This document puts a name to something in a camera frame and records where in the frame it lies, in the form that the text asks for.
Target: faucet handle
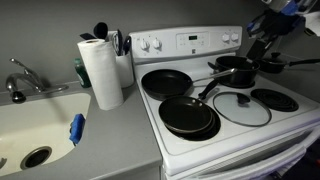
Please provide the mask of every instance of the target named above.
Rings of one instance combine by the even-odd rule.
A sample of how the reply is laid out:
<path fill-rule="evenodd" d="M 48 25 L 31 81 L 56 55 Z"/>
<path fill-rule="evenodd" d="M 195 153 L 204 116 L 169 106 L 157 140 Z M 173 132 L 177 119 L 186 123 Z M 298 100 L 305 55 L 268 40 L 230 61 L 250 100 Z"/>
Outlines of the faucet handle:
<path fill-rule="evenodd" d="M 36 81 L 38 84 L 43 85 L 38 74 L 36 72 L 34 72 L 33 70 L 31 70 L 30 68 L 28 68 L 27 66 L 25 66 L 24 64 L 22 64 L 20 61 L 18 61 L 17 59 L 11 58 L 9 59 L 10 62 L 21 66 L 24 68 L 24 73 L 28 76 L 30 76 L 34 81 Z"/>

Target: gray countertop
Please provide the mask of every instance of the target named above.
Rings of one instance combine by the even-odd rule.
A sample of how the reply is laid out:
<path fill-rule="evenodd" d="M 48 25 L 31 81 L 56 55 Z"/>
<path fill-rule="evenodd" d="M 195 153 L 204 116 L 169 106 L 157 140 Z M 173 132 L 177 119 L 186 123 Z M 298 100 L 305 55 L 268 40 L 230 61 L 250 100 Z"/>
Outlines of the gray countertop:
<path fill-rule="evenodd" d="M 121 178 L 162 165 L 162 157 L 136 84 L 123 89 L 124 103 L 100 110 L 92 88 L 69 88 L 64 94 L 91 95 L 81 142 L 61 159 L 0 179 Z"/>

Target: stove burner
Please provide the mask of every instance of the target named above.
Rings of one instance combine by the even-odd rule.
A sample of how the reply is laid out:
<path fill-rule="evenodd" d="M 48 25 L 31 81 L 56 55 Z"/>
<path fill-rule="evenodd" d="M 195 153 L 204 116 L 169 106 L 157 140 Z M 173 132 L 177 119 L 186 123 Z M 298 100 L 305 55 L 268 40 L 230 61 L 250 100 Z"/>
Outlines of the stove burner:
<path fill-rule="evenodd" d="M 270 89 L 255 89 L 251 91 L 251 96 L 273 110 L 293 112 L 299 109 L 299 105 L 291 97 Z"/>
<path fill-rule="evenodd" d="M 247 89 L 247 88 L 252 88 L 256 83 L 253 82 L 250 85 L 247 86 L 238 86 L 238 85 L 234 85 L 234 84 L 230 84 L 227 82 L 219 82 L 221 85 L 227 86 L 227 87 L 231 87 L 231 88 L 236 88 L 236 89 Z"/>
<path fill-rule="evenodd" d="M 215 123 L 213 123 L 213 121 L 211 121 L 209 126 L 201 131 L 198 131 L 195 133 L 182 134 L 182 133 L 177 133 L 177 132 L 171 131 L 168 128 L 167 129 L 172 134 L 174 134 L 184 140 L 205 141 L 205 140 L 211 139 L 216 134 L 218 134 L 218 132 L 220 130 L 221 123 L 220 123 L 220 118 L 219 118 L 218 114 L 212 108 L 210 108 L 210 110 L 211 110 L 211 113 L 214 115 Z"/>

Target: glass lid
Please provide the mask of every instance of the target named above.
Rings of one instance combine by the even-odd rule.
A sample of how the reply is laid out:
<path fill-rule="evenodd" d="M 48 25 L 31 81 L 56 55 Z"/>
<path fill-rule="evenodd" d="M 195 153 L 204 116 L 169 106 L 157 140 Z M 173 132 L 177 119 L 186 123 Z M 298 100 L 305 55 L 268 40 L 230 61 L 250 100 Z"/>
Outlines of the glass lid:
<path fill-rule="evenodd" d="M 243 126 L 268 124 L 271 112 L 259 100 L 237 92 L 223 92 L 213 99 L 216 111 L 227 120 Z"/>

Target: sink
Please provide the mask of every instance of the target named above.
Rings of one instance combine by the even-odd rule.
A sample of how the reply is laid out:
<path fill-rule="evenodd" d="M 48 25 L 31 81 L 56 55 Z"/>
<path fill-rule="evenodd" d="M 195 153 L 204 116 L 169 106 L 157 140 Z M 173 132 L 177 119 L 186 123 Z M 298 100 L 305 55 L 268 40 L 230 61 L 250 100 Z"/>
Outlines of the sink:
<path fill-rule="evenodd" d="M 39 165 L 56 161 L 72 151 L 70 124 L 76 114 L 87 116 L 90 99 L 77 93 L 0 106 L 0 176 L 45 159 Z"/>

